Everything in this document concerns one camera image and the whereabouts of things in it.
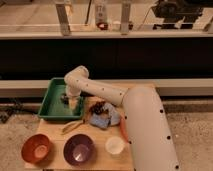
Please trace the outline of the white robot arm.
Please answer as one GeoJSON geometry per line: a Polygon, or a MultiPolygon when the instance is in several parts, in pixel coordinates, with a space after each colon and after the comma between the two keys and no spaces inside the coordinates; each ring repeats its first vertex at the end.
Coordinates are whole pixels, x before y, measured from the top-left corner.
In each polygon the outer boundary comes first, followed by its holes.
{"type": "Polygon", "coordinates": [[[162,101],[153,86],[126,88],[91,80],[85,66],[68,72],[64,81],[69,97],[84,91],[123,107],[136,171],[181,171],[162,101]]]}

